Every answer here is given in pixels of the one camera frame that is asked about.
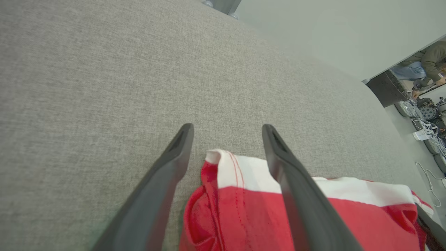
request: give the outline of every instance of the floor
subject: floor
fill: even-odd
[[[434,157],[427,149],[426,145],[422,141],[416,141],[413,137],[412,133],[416,131],[415,127],[412,125],[410,118],[403,117],[400,115],[395,106],[389,106],[385,108],[387,114],[391,118],[393,124],[397,128],[400,133],[401,138],[406,143],[407,149],[410,155],[413,158],[413,162],[420,162],[420,164],[424,167],[424,169],[429,169],[432,173],[439,178],[444,178],[445,174],[440,170],[437,163],[434,160]],[[424,174],[421,168],[418,168],[425,184],[426,189],[429,190],[429,181],[427,180],[426,175]],[[440,207],[434,207],[434,210],[437,211],[439,219],[434,220],[443,225],[443,228],[446,229],[446,188],[444,188],[441,180],[434,179],[431,175],[429,176],[432,181],[432,186],[434,187],[434,192],[437,197],[442,202]],[[432,201],[435,204],[439,204],[437,199],[430,193]]]

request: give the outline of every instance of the jeans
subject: jeans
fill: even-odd
[[[426,77],[426,72],[423,67],[421,67],[421,62],[413,62],[408,66],[394,66],[391,68],[395,76],[400,80],[411,80],[422,79]]]

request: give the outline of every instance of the couch cushion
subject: couch cushion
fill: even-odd
[[[264,123],[313,176],[406,184],[431,201],[365,85],[199,1],[6,0],[0,50],[3,250],[91,248],[187,122],[168,250],[206,150],[264,158]]]

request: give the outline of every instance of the human hand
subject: human hand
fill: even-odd
[[[446,84],[446,78],[442,77],[439,81],[435,82],[436,85],[444,85]]]
[[[413,90],[413,91],[412,91],[412,97],[413,97],[414,99],[417,99],[418,96],[419,96],[420,94],[421,94],[420,91],[417,91],[417,90]]]

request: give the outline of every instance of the red stitching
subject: red stitching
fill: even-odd
[[[228,152],[229,153],[229,157],[231,158],[231,160],[232,160],[232,163],[235,165],[235,163],[234,163],[234,160],[235,160],[235,162],[237,163],[237,167],[238,167],[238,169],[239,169],[239,171],[240,171],[240,175],[242,176],[242,190],[243,190],[243,196],[242,196],[242,200],[243,200],[243,206],[245,206],[245,201],[244,201],[244,194],[245,194],[245,189],[244,189],[244,187],[245,187],[245,181],[244,181],[244,179],[243,179],[243,173],[242,173],[242,169],[240,168],[240,165],[239,165],[239,162],[237,161],[237,158],[236,158],[236,156],[233,154],[233,153],[231,153],[231,152]],[[248,233],[248,230],[246,229],[246,227],[245,227],[245,225],[242,223],[242,219],[241,219],[241,217],[240,217],[240,210],[239,210],[239,203],[238,203],[238,198],[237,198],[237,192],[235,193],[235,204],[236,204],[236,207],[237,207],[237,214],[239,215],[239,220],[240,220],[240,224],[242,225],[242,227],[243,227],[243,229],[245,230],[245,234],[246,234],[246,236],[247,236],[247,241],[248,241],[248,247],[249,247],[249,250],[253,250],[252,249],[252,246],[251,246],[251,241],[250,241],[250,239],[249,239],[249,233]],[[245,213],[245,216],[246,216],[246,221],[248,222],[248,224],[250,225],[250,223],[249,223],[249,219],[248,219],[248,214],[246,214]]]
[[[242,176],[242,188],[245,188],[245,181],[243,179],[243,173],[242,173],[242,169],[240,168],[239,162],[237,161],[237,158],[233,153],[230,152],[230,154],[234,157],[235,163],[237,163],[237,167],[239,168],[240,175]]]
[[[228,151],[225,151],[225,152],[229,153],[229,157],[230,157],[231,160],[232,160],[232,165],[234,166],[234,172],[235,172],[235,182],[237,183],[237,187],[239,187],[239,179],[237,178],[237,167],[235,167],[235,162],[234,162],[234,160],[232,159],[231,153],[228,152]]]

